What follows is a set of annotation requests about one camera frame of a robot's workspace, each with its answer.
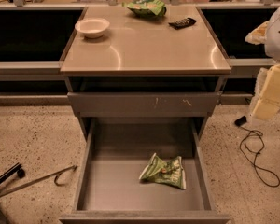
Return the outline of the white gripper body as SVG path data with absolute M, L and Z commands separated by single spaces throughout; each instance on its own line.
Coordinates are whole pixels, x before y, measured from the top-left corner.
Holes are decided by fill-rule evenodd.
M 280 61 L 280 7 L 272 14 L 267 26 L 265 53 Z

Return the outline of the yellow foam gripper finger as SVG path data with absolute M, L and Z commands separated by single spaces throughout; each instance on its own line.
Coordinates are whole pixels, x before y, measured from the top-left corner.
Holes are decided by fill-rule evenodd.
M 249 108 L 254 119 L 271 119 L 280 109 L 280 64 L 261 68 L 257 75 L 255 95 Z
M 265 21 L 257 28 L 255 28 L 252 32 L 250 32 L 245 37 L 245 41 L 253 45 L 265 44 L 267 40 L 266 32 L 267 32 L 268 23 L 269 23 L 268 21 Z

